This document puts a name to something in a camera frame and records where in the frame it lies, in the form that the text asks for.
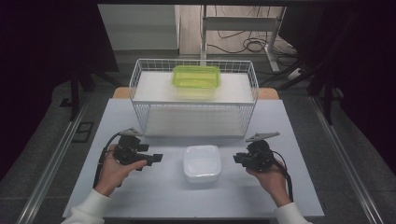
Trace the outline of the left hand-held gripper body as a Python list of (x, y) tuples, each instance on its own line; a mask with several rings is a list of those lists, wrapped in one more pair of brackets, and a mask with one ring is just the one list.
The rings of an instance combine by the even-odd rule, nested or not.
[(143, 161), (145, 159), (144, 152), (138, 152), (137, 148), (141, 145), (139, 136), (142, 133), (130, 128), (119, 132), (119, 142), (113, 152), (113, 157), (122, 165), (129, 165), (136, 161)]

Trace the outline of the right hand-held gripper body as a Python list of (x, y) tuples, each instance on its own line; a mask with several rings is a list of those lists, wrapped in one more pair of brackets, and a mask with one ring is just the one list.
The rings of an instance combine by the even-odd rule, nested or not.
[(248, 160), (248, 169), (252, 169), (258, 172), (269, 169), (273, 164), (276, 163), (274, 152), (270, 149), (269, 144), (265, 141), (266, 138), (274, 137), (279, 133), (256, 133), (251, 136), (247, 141), (247, 153), (250, 157), (246, 157)]

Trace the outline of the white wire shelf rack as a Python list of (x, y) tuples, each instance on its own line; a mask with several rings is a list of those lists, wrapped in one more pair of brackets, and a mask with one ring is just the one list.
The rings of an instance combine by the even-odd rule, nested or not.
[[(221, 85), (209, 100), (179, 99), (172, 85), (177, 65), (217, 66)], [(145, 136), (243, 137), (259, 87), (250, 61), (139, 59), (129, 93)]]

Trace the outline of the green lidded plastic container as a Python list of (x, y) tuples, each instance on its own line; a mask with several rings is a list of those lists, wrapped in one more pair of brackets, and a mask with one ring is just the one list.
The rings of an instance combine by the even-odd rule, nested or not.
[(177, 65), (172, 73), (172, 85), (176, 95), (184, 100), (209, 100), (221, 85), (217, 66)]

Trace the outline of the person's left hand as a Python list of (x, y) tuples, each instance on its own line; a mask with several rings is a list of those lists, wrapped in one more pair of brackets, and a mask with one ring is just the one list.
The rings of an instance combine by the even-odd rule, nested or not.
[(147, 162), (137, 161), (129, 165), (120, 164), (113, 156), (113, 151), (116, 145), (110, 145), (99, 175), (97, 185), (93, 188), (98, 193), (109, 197), (111, 193), (117, 188), (122, 181), (134, 170), (143, 168)]

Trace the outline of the person's right hand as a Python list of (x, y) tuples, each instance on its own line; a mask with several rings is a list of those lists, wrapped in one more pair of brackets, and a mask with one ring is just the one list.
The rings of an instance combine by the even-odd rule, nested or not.
[(262, 188), (271, 196), (277, 207), (291, 203), (286, 189), (286, 178), (274, 164), (263, 172), (246, 169), (247, 173), (256, 177)]

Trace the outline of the white lidded plastic container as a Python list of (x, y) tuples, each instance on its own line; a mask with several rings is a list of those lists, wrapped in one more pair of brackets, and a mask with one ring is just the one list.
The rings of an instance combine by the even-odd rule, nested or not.
[(213, 145), (187, 147), (183, 153), (183, 172), (190, 183), (215, 182), (221, 173), (219, 148)]

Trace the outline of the wooden table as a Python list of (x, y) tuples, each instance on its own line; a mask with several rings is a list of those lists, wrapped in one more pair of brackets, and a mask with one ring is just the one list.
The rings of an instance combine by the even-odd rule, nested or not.
[[(116, 88), (113, 94), (115, 99), (128, 99), (129, 98), (129, 88), (119, 87)], [(278, 100), (279, 96), (275, 89), (273, 88), (259, 88), (259, 99), (260, 100)]]

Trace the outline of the black metal stand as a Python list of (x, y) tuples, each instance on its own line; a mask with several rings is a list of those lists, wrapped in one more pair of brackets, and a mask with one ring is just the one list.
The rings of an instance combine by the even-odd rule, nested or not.
[[(296, 68), (301, 68), (303, 72), (297, 78), (288, 80), (287, 76)], [(324, 71), (321, 64), (308, 67), (304, 62), (297, 60), (278, 72), (272, 71), (271, 68), (258, 71), (258, 79), (262, 88), (274, 88), (277, 91), (303, 88), (308, 96), (318, 97), (326, 120), (333, 125), (332, 102), (340, 97), (334, 94), (331, 76)]]
[(118, 82), (115, 78), (88, 64), (71, 70), (70, 71), (71, 96), (69, 98), (63, 98), (60, 104), (60, 107), (71, 108), (71, 117), (70, 117), (71, 121), (74, 121), (77, 118), (78, 112), (80, 111), (79, 87), (82, 87), (82, 89), (87, 92), (91, 92), (95, 88), (95, 84), (92, 79), (92, 74), (112, 84), (116, 88), (121, 86), (121, 83)]

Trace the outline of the white power strip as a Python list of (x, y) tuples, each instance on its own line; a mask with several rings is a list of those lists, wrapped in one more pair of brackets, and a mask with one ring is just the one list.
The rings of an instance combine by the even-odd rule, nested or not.
[(302, 70), (301, 68), (296, 68), (294, 71), (292, 71), (292, 72), (287, 76), (287, 79), (288, 79), (288, 80), (293, 80), (293, 79), (297, 78), (302, 72), (303, 72), (303, 70)]

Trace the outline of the aluminium floor rail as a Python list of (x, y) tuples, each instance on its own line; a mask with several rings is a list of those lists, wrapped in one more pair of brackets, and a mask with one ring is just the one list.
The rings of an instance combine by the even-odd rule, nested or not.
[(64, 155), (73, 140), (73, 136), (77, 132), (78, 125), (86, 112), (91, 97), (92, 95), (89, 92), (82, 94), (80, 110), (77, 112), (75, 118), (69, 122), (63, 137), (51, 154), (49, 162), (47, 163), (42, 175), (37, 180), (35, 187), (25, 206), (21, 210), (15, 224), (33, 224), (41, 204), (44, 202), (45, 196), (50, 189), (50, 185), (61, 166)]
[(347, 155), (346, 149), (342, 144), (338, 134), (336, 133), (334, 127), (326, 120), (323, 112), (324, 109), (320, 104), (320, 100), (318, 97), (309, 96), (309, 100), (313, 107), (315, 108), (318, 120), (329, 138), (331, 142), (332, 148), (340, 161), (340, 164), (346, 173), (346, 177), (355, 192), (357, 199), (361, 205), (361, 208), (366, 215), (370, 224), (385, 224), (384, 219), (381, 217), (381, 214), (374, 202), (373, 197), (371, 196), (369, 190), (364, 185), (360, 176), (358, 175), (352, 161)]

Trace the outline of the white metal desk frame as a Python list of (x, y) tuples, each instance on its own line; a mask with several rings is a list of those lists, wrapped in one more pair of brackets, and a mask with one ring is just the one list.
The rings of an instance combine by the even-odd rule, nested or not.
[(280, 7), (275, 17), (208, 16), (206, 5), (202, 5), (201, 10), (200, 27), (202, 38), (200, 58), (202, 60), (205, 60), (207, 55), (206, 33), (208, 31), (265, 32), (271, 35), (262, 44), (263, 50), (272, 70), (274, 72), (279, 71), (274, 49), (276, 37), (286, 10), (285, 7)]

